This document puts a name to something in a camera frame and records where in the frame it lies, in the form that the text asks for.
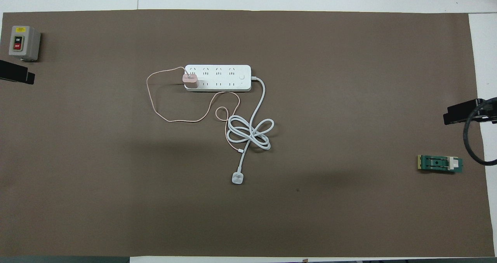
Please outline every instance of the electrical socket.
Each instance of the electrical socket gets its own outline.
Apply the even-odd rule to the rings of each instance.
[[[186,65],[189,74],[196,74],[198,86],[189,92],[248,92],[252,88],[249,65]]]

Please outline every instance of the usb charging cable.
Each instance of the usb charging cable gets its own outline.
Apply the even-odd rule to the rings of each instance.
[[[258,77],[252,77],[251,78],[252,81],[259,81],[261,83],[261,85],[262,85],[262,94],[261,94],[261,100],[259,100],[259,103],[257,104],[254,112],[252,113],[252,116],[250,117],[250,121],[247,121],[245,118],[242,118],[241,116],[238,116],[238,115],[235,114],[236,110],[240,106],[240,97],[238,96],[238,94],[233,93],[233,92],[218,92],[218,93],[216,93],[211,98],[211,102],[209,103],[209,107],[207,108],[206,113],[204,114],[204,116],[202,116],[199,119],[196,119],[196,120],[186,120],[186,119],[169,120],[169,119],[165,118],[164,116],[162,116],[157,111],[157,109],[155,108],[154,101],[152,100],[152,96],[151,96],[151,93],[150,93],[149,79],[150,79],[150,77],[154,76],[155,74],[162,73],[162,72],[174,71],[174,70],[177,70],[177,69],[183,69],[186,72],[186,74],[188,76],[190,76],[190,74],[188,73],[188,71],[184,67],[180,66],[180,67],[176,67],[176,68],[173,68],[173,69],[167,69],[167,70],[157,71],[157,72],[154,72],[154,73],[150,74],[149,77],[147,77],[147,81],[146,81],[146,83],[147,83],[147,91],[149,93],[149,99],[150,99],[150,102],[151,102],[151,105],[152,105],[152,109],[154,109],[154,112],[158,116],[160,116],[160,118],[162,118],[163,120],[165,120],[167,122],[190,122],[190,123],[195,123],[195,122],[199,122],[199,121],[203,120],[207,116],[207,114],[209,113],[209,111],[210,111],[210,109],[212,107],[212,103],[213,103],[214,99],[216,99],[216,97],[218,95],[223,94],[223,93],[230,93],[232,95],[235,95],[236,98],[238,99],[238,103],[236,104],[235,108],[233,109],[233,113],[231,114],[231,116],[229,116],[229,111],[228,111],[228,109],[225,106],[218,107],[216,109],[216,111],[215,111],[215,116],[216,116],[216,118],[218,120],[226,122],[225,123],[225,138],[226,138],[226,141],[228,142],[228,144],[234,150],[236,150],[237,152],[239,152],[239,153],[242,154],[242,156],[240,157],[240,163],[238,164],[238,169],[231,176],[231,182],[234,183],[234,184],[236,184],[236,185],[240,185],[243,182],[243,173],[242,173],[243,159],[245,158],[245,153],[247,153],[247,149],[248,149],[250,143],[254,143],[256,146],[258,146],[262,150],[269,150],[271,148],[271,144],[269,142],[269,138],[265,134],[267,132],[270,132],[273,129],[273,127],[275,126],[275,122],[272,119],[270,119],[270,118],[266,118],[266,119],[262,120],[261,122],[259,122],[259,124],[256,125],[256,127],[253,126],[255,115],[259,111],[259,108],[261,107],[262,101],[264,100],[264,96],[266,95],[266,85]],[[220,118],[218,116],[218,111],[220,109],[222,109],[222,110],[224,110],[226,112],[226,119]],[[266,128],[264,130],[259,130],[262,127],[262,125],[264,125],[266,123],[270,124],[268,126],[268,128]],[[233,139],[231,137],[232,134],[235,135],[235,136],[238,136],[239,139]],[[232,143],[245,143],[245,147],[243,149],[238,149]]]

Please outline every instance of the power switch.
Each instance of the power switch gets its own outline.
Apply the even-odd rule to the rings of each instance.
[[[14,51],[22,51],[23,50],[23,37],[22,36],[14,36]]]

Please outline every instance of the black cable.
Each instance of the black cable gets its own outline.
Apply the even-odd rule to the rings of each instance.
[[[467,140],[467,131],[469,130],[469,125],[471,123],[471,120],[474,118],[476,113],[478,113],[478,111],[481,108],[483,108],[483,106],[488,105],[488,104],[494,104],[494,103],[497,103],[497,97],[490,98],[488,100],[481,102],[478,106],[476,106],[473,109],[473,111],[471,111],[469,116],[467,116],[466,122],[464,123],[463,141],[464,141],[464,146],[467,150],[467,153],[469,153],[469,155],[474,159],[474,161],[476,161],[482,165],[485,165],[485,166],[497,165],[497,159],[492,160],[492,161],[485,161],[485,160],[480,159],[478,156],[476,156],[476,154],[474,154],[473,150],[471,149],[471,147],[469,145],[469,141]]]

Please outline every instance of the brown table surface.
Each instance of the brown table surface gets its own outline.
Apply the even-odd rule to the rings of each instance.
[[[13,25],[42,33],[38,62],[7,55]],[[477,96],[467,14],[5,13],[0,58],[36,74],[0,81],[1,256],[494,255],[484,167],[442,120]],[[247,153],[243,185],[213,113],[151,109],[146,77],[187,64],[266,82],[272,148]],[[154,77],[159,111],[203,115],[212,94],[180,83]],[[470,140],[481,153],[477,125]],[[419,171],[418,154],[464,171]]]

